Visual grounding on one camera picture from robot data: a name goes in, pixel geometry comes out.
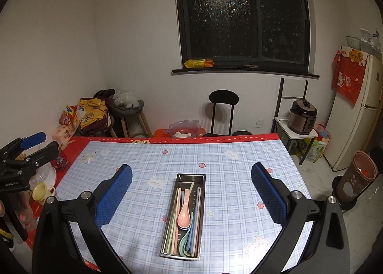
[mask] stainless steel tray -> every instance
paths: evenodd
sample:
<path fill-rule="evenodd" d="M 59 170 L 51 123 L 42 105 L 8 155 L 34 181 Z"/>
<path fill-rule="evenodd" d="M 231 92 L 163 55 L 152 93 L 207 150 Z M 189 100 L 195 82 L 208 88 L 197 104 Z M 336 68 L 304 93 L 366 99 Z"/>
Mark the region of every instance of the stainless steel tray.
<path fill-rule="evenodd" d="M 202 238 L 202 226 L 203 226 L 203 213 L 204 213 L 204 204 L 205 204 L 205 181 L 206 181 L 206 175 L 200 175 L 200 174 L 177 174 L 177 178 L 174 183 L 173 188 L 173 195 L 172 200 L 170 202 L 170 209 L 168 213 L 168 220 L 165 227 L 165 232 L 163 234 L 163 240 L 160 250 L 160 256 L 166 257 L 166 258 L 172 258 L 172 259 L 178 259 L 178 260 L 187 260 L 187 261 L 193 261 L 193 260 L 200 260 L 201 259 L 201 238 Z M 191 183 L 194 182 L 193 191 L 190 197 L 194 201 L 189 202 L 189 211 L 194 211 L 195 209 L 195 199 L 197 195 L 197 187 L 201 187 L 201 213 L 200 213 L 200 219 L 198 224 L 198 234 L 197 234 L 197 255 L 195 257 L 182 257 L 180 254 L 168 254 L 165 252 L 165 246 L 166 246 L 166 238 L 169 232 L 170 227 L 170 221 L 171 221 L 171 214 L 173 212 L 173 204 L 175 202 L 175 198 L 177 197 L 177 188 L 181 189 L 189 189 Z M 186 231 L 179 229 L 179 235 L 178 235 L 178 242 L 179 240 L 185 235 Z"/>

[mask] red bottle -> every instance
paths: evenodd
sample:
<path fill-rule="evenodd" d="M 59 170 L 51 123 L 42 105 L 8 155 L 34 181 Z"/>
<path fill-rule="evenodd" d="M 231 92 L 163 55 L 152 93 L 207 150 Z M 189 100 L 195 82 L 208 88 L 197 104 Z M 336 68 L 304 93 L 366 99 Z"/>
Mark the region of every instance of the red bottle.
<path fill-rule="evenodd" d="M 65 169 L 67 164 L 68 164 L 68 158 L 64 154 L 64 152 L 61 150 L 61 148 L 59 147 L 59 155 L 57 156 L 56 159 L 51 161 L 51 165 L 56 170 L 63 170 L 63 169 Z"/>

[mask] white shelf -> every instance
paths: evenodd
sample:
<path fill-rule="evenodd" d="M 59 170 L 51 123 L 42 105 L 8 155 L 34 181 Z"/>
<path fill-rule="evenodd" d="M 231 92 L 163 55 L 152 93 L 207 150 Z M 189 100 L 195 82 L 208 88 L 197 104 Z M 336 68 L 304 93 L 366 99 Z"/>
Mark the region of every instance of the white shelf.
<path fill-rule="evenodd" d="M 290 129 L 290 127 L 287 125 L 288 117 L 278 116 L 278 117 L 274 117 L 274 119 L 278 123 L 278 125 L 285 131 L 287 136 L 292 140 L 318 137 L 318 134 L 315 130 L 312 130 L 307 135 L 297 134 L 293 132 Z"/>

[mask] white floor tile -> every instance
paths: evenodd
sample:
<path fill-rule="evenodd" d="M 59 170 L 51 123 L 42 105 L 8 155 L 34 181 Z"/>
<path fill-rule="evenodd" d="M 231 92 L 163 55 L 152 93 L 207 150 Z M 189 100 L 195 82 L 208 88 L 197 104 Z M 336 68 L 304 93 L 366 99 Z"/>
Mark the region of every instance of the white floor tile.
<path fill-rule="evenodd" d="M 326 191 L 328 191 L 330 194 L 332 193 L 332 181 L 336 176 L 343 176 L 346 170 L 333 172 L 327 163 L 327 161 L 324 159 L 324 157 L 321 157 L 319 160 L 317 160 L 315 163 L 313 163 L 313 167 L 315 171 L 317 172 L 319 178 L 321 179 Z"/>
<path fill-rule="evenodd" d="M 320 201 L 324 200 L 327 196 L 326 188 L 315 171 L 312 163 L 304 161 L 302 166 L 300 166 L 299 159 L 296 156 L 292 156 L 292 159 L 296 164 L 307 189 L 309 190 L 311 198 Z"/>

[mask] trash can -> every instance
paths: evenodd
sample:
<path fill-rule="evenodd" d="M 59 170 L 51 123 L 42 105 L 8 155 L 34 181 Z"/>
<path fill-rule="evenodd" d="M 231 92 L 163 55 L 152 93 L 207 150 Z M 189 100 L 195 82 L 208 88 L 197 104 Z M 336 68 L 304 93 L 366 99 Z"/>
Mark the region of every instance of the trash can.
<path fill-rule="evenodd" d="M 336 188 L 336 196 L 343 204 L 357 197 L 378 174 L 377 166 L 366 153 L 356 151 L 352 162 Z"/>

